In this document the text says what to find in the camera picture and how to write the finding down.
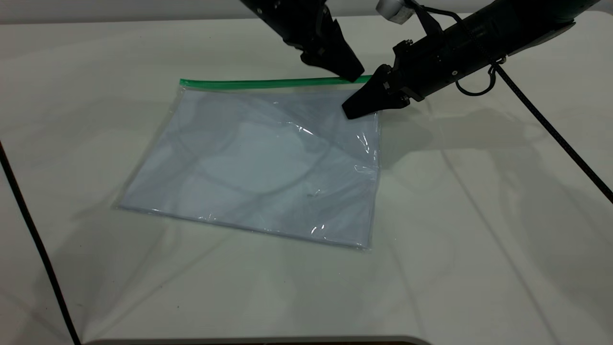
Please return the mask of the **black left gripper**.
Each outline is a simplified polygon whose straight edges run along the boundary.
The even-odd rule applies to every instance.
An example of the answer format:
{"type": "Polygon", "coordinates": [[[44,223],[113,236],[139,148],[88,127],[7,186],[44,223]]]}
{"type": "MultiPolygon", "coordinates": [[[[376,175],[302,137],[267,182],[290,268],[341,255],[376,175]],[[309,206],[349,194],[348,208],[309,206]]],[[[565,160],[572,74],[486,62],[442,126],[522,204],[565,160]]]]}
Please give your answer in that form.
{"type": "Polygon", "coordinates": [[[285,44],[301,50],[300,59],[305,65],[328,70],[346,81],[356,81],[365,72],[324,0],[241,3],[280,35],[285,44]]]}

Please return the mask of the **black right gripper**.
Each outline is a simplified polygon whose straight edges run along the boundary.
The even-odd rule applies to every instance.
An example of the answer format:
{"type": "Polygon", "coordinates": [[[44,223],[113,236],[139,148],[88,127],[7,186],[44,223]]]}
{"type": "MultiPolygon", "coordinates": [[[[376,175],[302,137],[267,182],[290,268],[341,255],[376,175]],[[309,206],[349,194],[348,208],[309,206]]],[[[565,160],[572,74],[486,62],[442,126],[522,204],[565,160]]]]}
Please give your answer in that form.
{"type": "Polygon", "coordinates": [[[411,100],[424,100],[490,65],[478,44],[496,58],[495,24],[454,24],[413,44],[398,43],[393,48],[393,96],[384,86],[392,67],[381,65],[362,88],[344,101],[344,115],[353,120],[388,109],[403,109],[411,100]]]}

